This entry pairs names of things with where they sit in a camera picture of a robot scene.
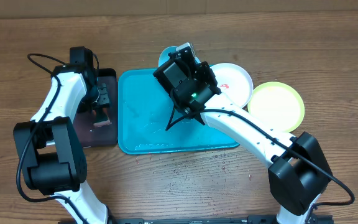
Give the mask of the light blue plate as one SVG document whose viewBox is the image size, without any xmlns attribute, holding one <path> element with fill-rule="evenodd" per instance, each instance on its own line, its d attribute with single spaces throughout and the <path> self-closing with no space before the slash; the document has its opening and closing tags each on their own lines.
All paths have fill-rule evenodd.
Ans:
<svg viewBox="0 0 358 224">
<path fill-rule="evenodd" d="M 161 66 L 163 65 L 166 61 L 169 60 L 169 53 L 173 53 L 173 52 L 176 52 L 177 50 L 180 50 L 180 49 L 184 49 L 185 47 L 190 47 L 191 48 L 191 51 L 192 51 L 192 54 L 193 56 L 195 57 L 195 61 L 196 63 L 200 63 L 201 61 L 199 60 L 199 58 L 195 55 L 195 51 L 194 51 L 194 48 L 193 46 L 187 42 L 185 44 L 182 44 L 180 46 L 170 46 L 170 47 L 167 47 L 166 49 L 164 49 L 162 51 L 162 53 L 160 54 L 159 56 L 159 59 L 158 59 L 158 66 Z"/>
</svg>

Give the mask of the pink green sponge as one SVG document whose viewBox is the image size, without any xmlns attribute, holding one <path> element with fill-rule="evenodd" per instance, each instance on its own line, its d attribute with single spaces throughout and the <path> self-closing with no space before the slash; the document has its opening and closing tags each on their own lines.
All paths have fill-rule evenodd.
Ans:
<svg viewBox="0 0 358 224">
<path fill-rule="evenodd" d="M 111 121 L 108 116 L 107 108 L 96 108 L 94 110 L 94 122 L 93 125 L 95 127 L 108 126 L 111 124 Z"/>
</svg>

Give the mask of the white plate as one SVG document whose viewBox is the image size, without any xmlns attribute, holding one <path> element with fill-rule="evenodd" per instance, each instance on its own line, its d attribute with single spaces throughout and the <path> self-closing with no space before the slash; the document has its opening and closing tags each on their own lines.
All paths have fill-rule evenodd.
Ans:
<svg viewBox="0 0 358 224">
<path fill-rule="evenodd" d="M 233 63 L 218 63 L 211 66 L 218 87 L 237 106 L 244 108 L 252 97 L 253 81 L 249 73 Z"/>
</svg>

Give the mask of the yellow plate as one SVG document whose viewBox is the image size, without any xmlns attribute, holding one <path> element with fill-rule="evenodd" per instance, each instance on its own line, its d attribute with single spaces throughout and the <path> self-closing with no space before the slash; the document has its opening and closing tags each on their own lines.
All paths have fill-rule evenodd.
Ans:
<svg viewBox="0 0 358 224">
<path fill-rule="evenodd" d="M 247 109 L 255 118 L 286 133 L 299 127 L 305 116 L 305 104 L 300 94 L 281 82 L 266 82 L 257 86 Z"/>
</svg>

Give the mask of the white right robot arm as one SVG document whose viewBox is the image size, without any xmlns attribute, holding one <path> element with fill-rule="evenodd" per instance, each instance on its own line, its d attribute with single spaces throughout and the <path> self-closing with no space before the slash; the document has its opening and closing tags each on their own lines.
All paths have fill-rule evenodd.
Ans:
<svg viewBox="0 0 358 224">
<path fill-rule="evenodd" d="M 153 76 L 173 101 L 183 119 L 195 119 L 214 128 L 258 158 L 268 169 L 270 192 L 280 204 L 277 223 L 308 223 L 317 199 L 326 190 L 332 172 L 315 137 L 296 137 L 277 131 L 243 110 L 234 101 L 248 84 L 248 73 L 233 63 L 209 65 L 178 54 L 160 64 Z M 231 93 L 219 82 L 238 81 Z"/>
</svg>

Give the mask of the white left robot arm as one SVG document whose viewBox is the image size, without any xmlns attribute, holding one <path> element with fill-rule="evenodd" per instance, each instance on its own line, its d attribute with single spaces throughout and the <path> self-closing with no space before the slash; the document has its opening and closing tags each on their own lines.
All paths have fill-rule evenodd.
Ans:
<svg viewBox="0 0 358 224">
<path fill-rule="evenodd" d="M 51 87 L 42 106 L 13 129 L 17 191 L 28 202 L 60 202 L 75 223 L 115 223 L 86 181 L 86 156 L 73 126 L 77 113 L 109 119 L 104 111 L 111 101 L 106 85 L 98 82 L 99 60 L 84 46 L 72 47 L 70 61 L 60 61 L 49 74 Z"/>
</svg>

